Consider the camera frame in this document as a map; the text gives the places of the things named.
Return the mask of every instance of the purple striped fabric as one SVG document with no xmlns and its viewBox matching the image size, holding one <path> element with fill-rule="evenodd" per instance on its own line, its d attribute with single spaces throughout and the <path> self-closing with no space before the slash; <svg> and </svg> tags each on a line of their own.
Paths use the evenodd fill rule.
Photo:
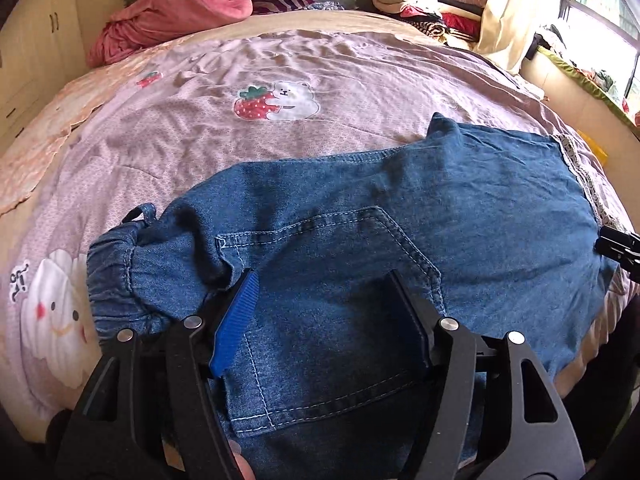
<svg viewBox="0 0 640 480">
<path fill-rule="evenodd" d="M 254 4 L 252 14 L 276 14 L 278 12 L 288 12 L 290 10 L 304 9 L 313 0 L 251 0 Z"/>
</svg>

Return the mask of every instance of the jeans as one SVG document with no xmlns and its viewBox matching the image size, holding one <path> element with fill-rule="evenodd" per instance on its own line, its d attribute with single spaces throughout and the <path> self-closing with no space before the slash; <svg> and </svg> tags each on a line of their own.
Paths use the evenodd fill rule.
<svg viewBox="0 0 640 480">
<path fill-rule="evenodd" d="M 98 334 L 161 331 L 256 269 L 254 318 L 214 394 L 260 480 L 398 474 L 433 403 L 417 330 L 382 293 L 389 270 L 474 332 L 522 332 L 553 376 L 615 269 L 554 140 L 439 114 L 401 148 L 238 164 L 159 219 L 141 208 L 91 247 Z"/>
</svg>

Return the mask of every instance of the back pocket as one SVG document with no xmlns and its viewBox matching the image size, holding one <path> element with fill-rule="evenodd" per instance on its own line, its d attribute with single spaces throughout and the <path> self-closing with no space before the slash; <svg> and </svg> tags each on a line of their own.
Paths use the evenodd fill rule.
<svg viewBox="0 0 640 480">
<path fill-rule="evenodd" d="M 415 384 L 425 364 L 382 279 L 398 269 L 444 315 L 440 273 L 376 206 L 216 237 L 235 281 L 260 275 L 255 316 L 223 380 L 239 436 L 352 410 Z"/>
</svg>

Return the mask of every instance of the pink cheek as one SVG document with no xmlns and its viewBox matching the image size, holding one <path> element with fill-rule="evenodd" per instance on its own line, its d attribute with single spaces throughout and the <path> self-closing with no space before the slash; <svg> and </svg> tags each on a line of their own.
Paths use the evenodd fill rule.
<svg viewBox="0 0 640 480">
<path fill-rule="evenodd" d="M 42 319 L 46 313 L 47 309 L 44 308 L 44 305 L 42 303 L 38 303 L 38 306 L 36 307 L 36 319 Z"/>
</svg>

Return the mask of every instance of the red strawberry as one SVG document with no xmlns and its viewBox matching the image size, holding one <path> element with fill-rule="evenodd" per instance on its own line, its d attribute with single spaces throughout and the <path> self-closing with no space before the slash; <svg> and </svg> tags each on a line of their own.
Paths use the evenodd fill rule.
<svg viewBox="0 0 640 480">
<path fill-rule="evenodd" d="M 265 103 L 272 97 L 273 94 L 267 90 L 266 86 L 260 88 L 249 86 L 246 92 L 240 92 L 240 98 L 234 103 L 234 112 L 241 119 L 249 121 L 266 119 L 267 113 L 280 110 L 279 106 Z"/>
</svg>

